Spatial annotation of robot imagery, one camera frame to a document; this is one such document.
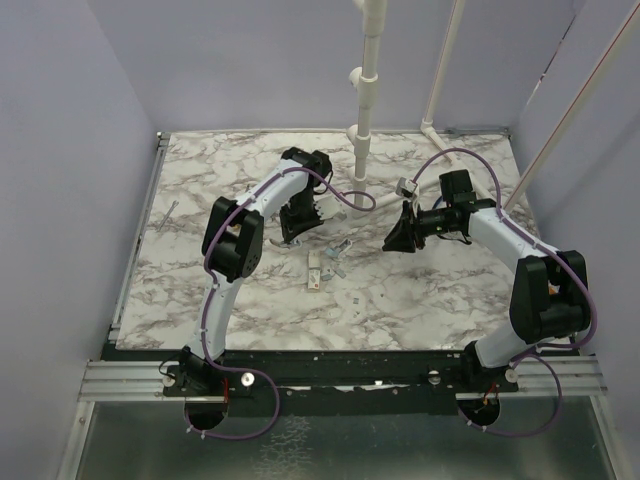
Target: screw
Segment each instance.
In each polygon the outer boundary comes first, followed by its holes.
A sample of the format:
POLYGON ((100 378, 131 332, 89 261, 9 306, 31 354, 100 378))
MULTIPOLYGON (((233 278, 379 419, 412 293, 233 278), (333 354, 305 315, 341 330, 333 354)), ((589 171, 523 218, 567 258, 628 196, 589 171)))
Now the screw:
POLYGON ((242 374, 242 377, 240 377, 240 383, 242 383, 242 385, 244 385, 245 387, 250 387, 251 385, 253 385, 255 379, 256 378, 253 376, 253 373, 246 372, 242 374))
POLYGON ((439 385, 440 381, 440 372, 438 372, 437 370, 431 370, 429 372, 429 383, 431 385, 439 385))
POLYGON ((509 383, 516 383, 518 381, 518 374, 512 368, 508 368, 506 372, 504 372, 504 378, 509 383))

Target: light purple wall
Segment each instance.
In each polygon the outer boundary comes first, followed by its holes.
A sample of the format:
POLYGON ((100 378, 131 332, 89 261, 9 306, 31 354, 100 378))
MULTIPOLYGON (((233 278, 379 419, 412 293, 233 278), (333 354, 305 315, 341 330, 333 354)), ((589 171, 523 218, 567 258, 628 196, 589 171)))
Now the light purple wall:
MULTIPOLYGON (((362 61, 350 0, 88 0, 162 130, 347 127, 362 61)), ((437 126, 517 118, 573 16, 572 0, 467 2, 437 126)), ((389 2, 377 128, 418 128, 453 2, 389 2)))
POLYGON ((512 126, 576 11, 572 0, 468 1, 435 127, 512 126))
POLYGON ((0 3, 0 465, 55 478, 155 129, 82 0, 0 3))
MULTIPOLYGON (((587 0, 513 137, 523 171, 629 11, 587 0)), ((640 474, 640 31, 554 149, 527 196, 543 238, 582 252, 600 328, 593 341, 618 427, 640 474)))

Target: white pvc pipe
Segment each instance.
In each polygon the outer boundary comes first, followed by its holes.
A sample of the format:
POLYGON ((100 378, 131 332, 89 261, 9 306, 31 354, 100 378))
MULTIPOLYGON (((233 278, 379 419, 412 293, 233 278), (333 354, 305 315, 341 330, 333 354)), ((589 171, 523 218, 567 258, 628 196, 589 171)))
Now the white pvc pipe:
POLYGON ((595 91, 595 87, 598 85, 609 68, 611 68, 612 60, 615 58, 616 54, 620 52, 622 47, 627 43, 634 28, 638 26, 638 19, 640 18, 639 12, 640 0, 636 1, 633 7, 631 7, 631 10, 607 45, 607 48, 605 48, 602 55, 600 55, 600 58, 591 71, 591 74, 589 75, 589 77, 587 77, 587 80, 582 85, 582 88, 578 91, 577 95, 574 97, 564 115, 554 128, 551 136, 520 178, 520 181, 516 185, 516 188, 511 193, 511 196, 507 200, 507 203, 504 205, 504 209, 506 211, 509 212, 516 206, 518 200, 520 200, 520 197, 524 195, 524 192, 527 190, 527 187, 533 181, 540 168, 542 168, 542 166, 549 159, 549 155, 558 144, 560 139, 564 136, 567 128, 573 123, 578 112, 582 109, 586 101, 595 91))
MULTIPOLYGON (((363 13, 362 30, 365 37, 360 75, 357 81, 355 70, 349 75, 349 80, 358 90, 359 110, 357 134, 354 136, 352 131, 349 131, 348 136, 354 145, 355 154, 353 188, 365 191, 367 187, 367 156, 371 143, 371 108, 376 99, 380 35, 384 30, 387 0, 355 0, 354 3, 363 13)), ((356 195, 355 204, 362 207, 364 197, 356 195)))
POLYGON ((433 80, 431 93, 429 94, 429 100, 427 102, 427 112, 422 120, 423 128, 428 128, 433 125, 433 115, 435 114, 438 101, 440 100, 442 86, 444 85, 444 78, 447 73, 447 67, 449 66, 449 60, 451 59, 453 45, 455 44, 456 37, 458 36, 458 28, 460 27, 462 12, 464 11, 466 3, 466 0, 455 0, 453 2, 453 9, 451 10, 451 16, 449 17, 447 33, 444 38, 444 44, 442 45, 442 51, 440 52, 436 78, 433 80))

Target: marble tabletop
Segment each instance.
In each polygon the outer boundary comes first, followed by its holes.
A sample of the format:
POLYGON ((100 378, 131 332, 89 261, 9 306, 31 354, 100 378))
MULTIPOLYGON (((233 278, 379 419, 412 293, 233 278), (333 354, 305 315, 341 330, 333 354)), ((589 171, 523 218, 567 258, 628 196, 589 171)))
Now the marble tabletop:
MULTIPOLYGON (((485 156, 507 195, 518 179, 503 136, 462 136, 452 146, 485 156)), ((144 234, 122 318, 119 349, 179 349, 194 333, 207 275, 200 248, 213 202, 234 198, 262 180, 281 153, 298 146, 330 155, 332 184, 348 190, 353 147, 343 133, 173 134, 144 234), (172 203, 177 205, 160 224, 172 203)), ((368 159, 368 191, 381 196, 397 179, 414 174, 438 150, 420 134, 377 134, 368 159)), ((484 184, 484 167, 463 158, 484 184)), ((425 175, 446 171, 446 159, 425 175)), ((423 208, 438 197, 424 191, 423 208)), ((535 231, 526 200, 513 218, 535 231)), ((302 245, 282 249, 277 219, 267 220, 262 260, 240 289, 229 323, 227 348, 385 350, 462 348, 508 321, 511 272, 482 245, 428 239, 415 254, 383 253, 382 242, 400 214, 400 203, 302 234, 302 245), (307 291, 309 250, 349 238, 353 247, 339 268, 346 273, 307 291)), ((326 255, 323 266, 336 263, 326 255)))

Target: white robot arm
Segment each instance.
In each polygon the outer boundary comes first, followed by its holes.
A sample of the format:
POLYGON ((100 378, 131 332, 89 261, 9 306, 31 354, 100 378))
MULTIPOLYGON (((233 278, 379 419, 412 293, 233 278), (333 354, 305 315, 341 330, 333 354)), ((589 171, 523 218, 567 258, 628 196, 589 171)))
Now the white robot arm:
POLYGON ((440 176, 445 208, 420 210, 415 184, 402 179, 398 193, 407 197, 400 220, 385 239, 384 251, 415 252, 425 247, 424 239, 447 232, 462 232, 489 248, 514 274, 509 308, 510 323, 467 346, 465 352, 481 370, 502 368, 516 355, 538 343, 562 338, 590 325, 587 300, 578 286, 542 250, 550 250, 564 260, 580 280, 587 284, 586 265, 578 252, 559 252, 540 240, 534 248, 514 228, 505 224, 506 212, 498 214, 495 202, 477 200, 469 173, 458 170, 440 176))
MULTIPOLYGON (((313 200, 313 189, 318 185, 318 180, 303 171, 283 174, 292 167, 304 167, 323 178, 332 170, 329 157, 324 153, 315 151, 310 154, 298 148, 290 148, 264 181, 234 201, 220 197, 211 209, 202 245, 203 254, 206 254, 213 237, 231 213, 247 200, 252 200, 237 215, 231 228, 222 234, 210 256, 209 268, 218 278, 218 285, 211 304, 206 305, 206 299, 213 288, 213 281, 209 282, 199 318, 202 318, 204 309, 208 307, 206 338, 208 351, 213 359, 224 352, 227 326, 236 296, 244 279, 253 273, 260 261, 264 219, 280 210, 282 234, 286 242, 323 223, 323 217, 316 211, 313 200), (267 185, 268 179, 274 176, 280 178, 267 185)), ((193 354, 204 358, 200 337, 199 322, 195 339, 188 347, 193 354)))

